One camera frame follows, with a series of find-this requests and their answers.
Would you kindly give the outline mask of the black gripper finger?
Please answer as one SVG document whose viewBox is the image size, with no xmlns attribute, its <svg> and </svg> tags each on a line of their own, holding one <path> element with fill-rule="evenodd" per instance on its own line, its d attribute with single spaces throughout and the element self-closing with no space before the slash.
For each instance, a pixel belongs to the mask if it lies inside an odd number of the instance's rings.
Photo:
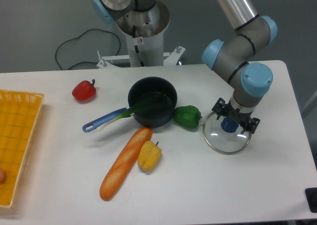
<svg viewBox="0 0 317 225">
<path fill-rule="evenodd" d="M 227 104 L 223 98 L 219 98 L 212 108 L 212 111 L 216 114 L 216 119 L 219 120 L 221 116 L 227 116 Z"/>
<path fill-rule="evenodd" d="M 242 131 L 241 134 L 244 134 L 245 132 L 249 132 L 251 134 L 254 134 L 257 126 L 260 123 L 260 119 L 259 118 L 245 118 L 240 122 L 240 126 L 242 127 Z"/>
</svg>

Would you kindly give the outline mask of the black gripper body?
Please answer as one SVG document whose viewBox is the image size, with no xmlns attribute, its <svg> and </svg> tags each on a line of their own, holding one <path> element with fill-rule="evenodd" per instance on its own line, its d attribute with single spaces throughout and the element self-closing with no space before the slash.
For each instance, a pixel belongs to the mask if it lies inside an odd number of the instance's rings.
<svg viewBox="0 0 317 225">
<path fill-rule="evenodd" d="M 225 116 L 238 122 L 239 124 L 248 123 L 250 121 L 251 114 L 252 112 L 241 112 L 239 108 L 234 109 L 230 103 L 225 106 Z"/>
</svg>

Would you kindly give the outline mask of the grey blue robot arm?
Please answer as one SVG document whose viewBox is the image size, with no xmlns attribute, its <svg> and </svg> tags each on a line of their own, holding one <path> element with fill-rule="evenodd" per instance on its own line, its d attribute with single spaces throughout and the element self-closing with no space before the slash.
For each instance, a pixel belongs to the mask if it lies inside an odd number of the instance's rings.
<svg viewBox="0 0 317 225">
<path fill-rule="evenodd" d="M 228 103 L 218 100 L 212 111 L 230 123 L 254 133 L 260 122 L 251 115 L 268 92 L 273 74 L 265 64 L 250 63 L 249 58 L 267 46 L 277 35 L 276 23 L 259 15 L 250 0 L 217 0 L 236 35 L 225 43 L 212 41 L 202 54 L 203 63 L 234 90 Z M 163 33 L 169 25 L 167 7 L 158 0 L 91 0 L 99 17 L 116 23 L 126 36 L 130 65 L 163 65 Z"/>
</svg>

